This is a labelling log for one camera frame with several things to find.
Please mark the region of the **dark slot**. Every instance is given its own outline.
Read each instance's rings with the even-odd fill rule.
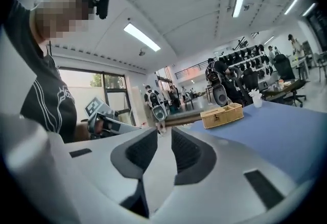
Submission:
[[[119,131],[119,129],[121,128],[121,125],[119,123],[114,123],[112,122],[112,125],[111,125],[111,129],[114,130],[114,131]]]
[[[75,150],[75,151],[70,152],[70,155],[72,156],[72,158],[76,158],[77,156],[82,156],[82,155],[88,154],[90,152],[92,152],[92,150],[90,150],[89,148],[83,148],[80,150]]]
[[[244,174],[263,204],[269,210],[280,203],[284,196],[271,184],[269,180],[258,170]]]

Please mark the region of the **white stripe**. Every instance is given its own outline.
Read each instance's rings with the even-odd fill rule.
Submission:
[[[56,132],[56,127],[57,127],[57,120],[56,118],[49,112],[48,108],[46,107],[45,103],[44,103],[44,95],[43,95],[43,90],[42,90],[42,87],[39,85],[38,81],[35,80],[36,82],[36,86],[38,87],[39,91],[40,91],[40,99],[41,99],[41,105],[43,107],[43,110],[45,112],[45,115],[48,119],[48,122],[51,124],[51,126],[53,127],[53,130],[51,130],[52,132]],[[56,121],[56,127],[52,124],[52,122],[50,121],[50,118],[49,118],[49,114],[55,119]]]
[[[57,105],[57,113],[58,113],[58,118],[59,118],[59,126],[58,126],[58,131],[57,133],[59,133],[60,129],[61,129],[61,125],[62,125],[62,117],[61,117],[61,112],[59,110],[59,106],[61,104],[62,101],[59,100],[59,93],[60,93],[60,87],[59,87],[59,92],[57,94],[57,98],[58,98],[58,105]]]
[[[33,84],[33,87],[34,87],[34,89],[35,89],[35,94],[36,94],[37,100],[38,100],[38,102],[39,102],[40,108],[41,108],[42,113],[43,113],[43,117],[44,117],[44,122],[45,122],[46,130],[47,130],[47,131],[51,131],[51,130],[49,129],[49,126],[48,126],[48,123],[47,123],[47,120],[46,120],[46,117],[45,117],[45,114],[44,114],[44,110],[43,110],[42,105],[41,105],[40,100],[39,100],[38,89],[35,87],[35,84]]]
[[[56,126],[54,127],[54,128],[55,128],[55,131],[54,131],[54,132],[57,132],[57,119],[56,119],[56,117],[53,116],[53,114],[48,110],[48,108],[47,108],[47,106],[46,106],[46,104],[45,104],[45,98],[44,98],[43,88],[41,87],[41,84],[40,84],[37,80],[35,80],[35,82],[38,84],[38,86],[39,86],[39,88],[40,88],[40,90],[41,90],[41,93],[42,93],[41,101],[43,102],[43,106],[45,107],[46,113],[47,113],[47,114],[50,114],[50,115],[53,117],[53,119],[55,120]]]

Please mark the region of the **tree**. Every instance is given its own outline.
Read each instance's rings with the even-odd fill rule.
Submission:
[[[93,75],[93,80],[90,81],[90,86],[91,87],[101,87],[102,86],[101,74]]]
[[[90,81],[90,86],[101,87],[102,86],[101,77],[102,77],[101,74],[94,74],[93,80]],[[123,77],[105,75],[104,79],[105,79],[106,88],[125,88]]]

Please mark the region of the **black t-shirt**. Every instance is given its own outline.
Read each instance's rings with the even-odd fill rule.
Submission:
[[[4,25],[11,43],[37,76],[20,113],[40,123],[46,131],[59,133],[65,143],[72,142],[77,120],[75,101],[52,56],[43,57],[32,35],[29,16],[30,11],[15,1]]]

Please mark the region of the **person in white shirt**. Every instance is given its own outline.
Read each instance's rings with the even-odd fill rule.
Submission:
[[[183,98],[183,102],[185,102],[185,100],[186,100],[186,89],[184,87],[182,87],[182,98]]]
[[[277,47],[275,47],[275,55],[280,54],[280,51],[277,49]]]
[[[270,60],[271,64],[274,65],[275,64],[275,54],[272,51],[272,46],[269,46],[268,49],[269,49],[269,60]]]
[[[297,58],[304,58],[305,57],[305,51],[303,50],[303,46],[298,42],[296,38],[293,37],[292,34],[288,35],[288,40],[291,41],[292,47],[293,47],[293,55],[295,55]],[[305,68],[305,63],[302,62],[299,67],[301,68],[301,78],[308,78],[308,73]]]
[[[305,56],[305,51],[303,50],[303,46],[298,42],[296,38],[293,37],[292,34],[288,35],[288,40],[291,41],[293,47],[293,55],[296,54],[298,58],[303,58]]]

